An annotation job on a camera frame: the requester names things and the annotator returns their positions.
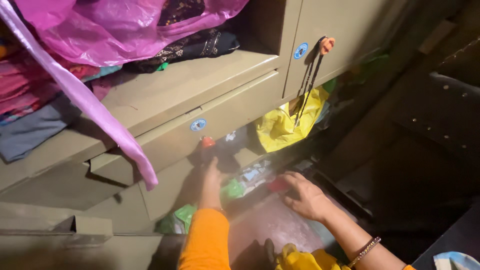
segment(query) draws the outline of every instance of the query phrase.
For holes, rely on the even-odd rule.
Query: woman's right hand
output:
[[[324,223],[326,217],[337,207],[323,191],[298,172],[285,172],[279,177],[288,182],[298,197],[283,197],[283,202],[304,218]]]

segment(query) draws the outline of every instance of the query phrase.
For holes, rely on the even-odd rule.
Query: hand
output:
[[[221,209],[220,187],[222,184],[222,173],[217,169],[218,158],[214,157],[210,164],[204,168],[202,197],[199,208]]]
[[[298,193],[298,198],[283,197],[283,202],[306,219],[324,223],[325,218],[336,208],[323,191],[298,172],[281,175]]]

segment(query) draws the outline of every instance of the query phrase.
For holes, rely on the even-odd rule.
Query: red object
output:
[[[267,184],[267,188],[271,192],[287,191],[291,188],[290,184],[283,178],[277,177],[275,180]]]
[[[210,146],[214,146],[215,141],[212,137],[203,137],[202,139],[202,148],[209,148]]]

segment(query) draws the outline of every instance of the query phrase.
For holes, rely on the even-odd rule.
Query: open drawer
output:
[[[281,100],[279,78],[277,71],[271,71],[136,139],[158,172],[192,153],[202,136],[219,139],[274,109]],[[119,183],[132,185],[140,179],[119,149],[91,159],[90,164],[91,173]]]

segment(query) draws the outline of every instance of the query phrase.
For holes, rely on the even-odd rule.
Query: shelf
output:
[[[278,68],[278,56],[253,38],[243,50],[218,58],[174,63],[153,74],[121,74],[102,103],[133,136],[141,135],[240,85]],[[115,143],[81,116],[25,159],[0,164],[0,191],[63,161],[83,162]]]

